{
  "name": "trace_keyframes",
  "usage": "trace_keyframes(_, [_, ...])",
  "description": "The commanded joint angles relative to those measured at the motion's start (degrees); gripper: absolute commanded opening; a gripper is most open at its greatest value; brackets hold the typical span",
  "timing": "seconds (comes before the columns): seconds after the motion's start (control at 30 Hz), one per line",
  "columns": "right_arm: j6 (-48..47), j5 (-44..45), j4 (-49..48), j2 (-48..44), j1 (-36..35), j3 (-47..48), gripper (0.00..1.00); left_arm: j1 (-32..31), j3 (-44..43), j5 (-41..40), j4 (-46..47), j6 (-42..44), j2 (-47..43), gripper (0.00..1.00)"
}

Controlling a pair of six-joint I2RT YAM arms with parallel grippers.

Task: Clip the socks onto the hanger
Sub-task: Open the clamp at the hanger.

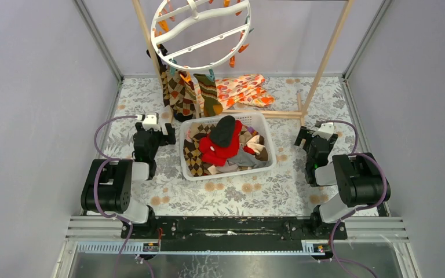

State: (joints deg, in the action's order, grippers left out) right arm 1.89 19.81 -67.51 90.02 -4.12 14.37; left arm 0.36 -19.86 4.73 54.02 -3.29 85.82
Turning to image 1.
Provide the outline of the white round clip hanger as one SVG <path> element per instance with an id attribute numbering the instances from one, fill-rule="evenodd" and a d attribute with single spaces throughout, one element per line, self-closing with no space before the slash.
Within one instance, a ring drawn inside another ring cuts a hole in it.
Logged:
<path id="1" fill-rule="evenodd" d="M 250 1 L 162 1 L 149 36 L 161 61 L 178 70 L 235 67 L 253 43 Z"/>

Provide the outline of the black sock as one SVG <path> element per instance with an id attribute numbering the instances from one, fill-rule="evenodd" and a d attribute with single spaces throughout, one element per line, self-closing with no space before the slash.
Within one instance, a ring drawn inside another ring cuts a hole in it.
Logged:
<path id="1" fill-rule="evenodd" d="M 216 146 L 228 148 L 235 129 L 236 119 L 233 116 L 225 116 L 219 120 L 215 128 L 211 129 L 208 138 Z"/>

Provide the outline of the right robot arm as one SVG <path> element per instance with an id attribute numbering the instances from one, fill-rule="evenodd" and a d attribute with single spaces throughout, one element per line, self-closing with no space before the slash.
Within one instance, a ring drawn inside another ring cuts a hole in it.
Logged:
<path id="1" fill-rule="evenodd" d="M 294 145 L 306 152 L 305 179 L 312 187 L 337 186 L 338 193 L 314 208 L 309 223 L 312 236 L 322 239 L 332 231 L 332 223 L 364 209 L 377 207 L 391 196 L 384 172 L 371 153 L 329 155 L 338 135 L 331 123 L 317 130 L 300 127 Z"/>

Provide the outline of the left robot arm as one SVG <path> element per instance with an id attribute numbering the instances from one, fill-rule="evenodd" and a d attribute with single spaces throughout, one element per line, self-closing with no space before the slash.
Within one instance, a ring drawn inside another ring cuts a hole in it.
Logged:
<path id="1" fill-rule="evenodd" d="M 155 176 L 155 157 L 160 147 L 176 143 L 175 129 L 165 123 L 160 130 L 136 123 L 133 136 L 133 159 L 95 159 L 92 161 L 80 203 L 85 211 L 98 213 L 105 218 L 133 223 L 134 230 L 143 238 L 156 232 L 150 206 L 132 199 L 132 183 L 149 181 Z"/>

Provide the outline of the red sock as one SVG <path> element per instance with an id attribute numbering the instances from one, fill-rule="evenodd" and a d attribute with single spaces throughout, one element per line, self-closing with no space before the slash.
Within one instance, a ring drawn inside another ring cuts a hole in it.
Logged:
<path id="1" fill-rule="evenodd" d="M 200 151 L 202 153 L 202 162 L 215 166 L 225 165 L 228 158 L 235 156 L 238 149 L 241 147 L 240 134 L 243 128 L 241 121 L 236 120 L 236 129 L 233 133 L 233 138 L 228 148 L 221 148 L 213 144 L 208 135 L 200 141 Z"/>

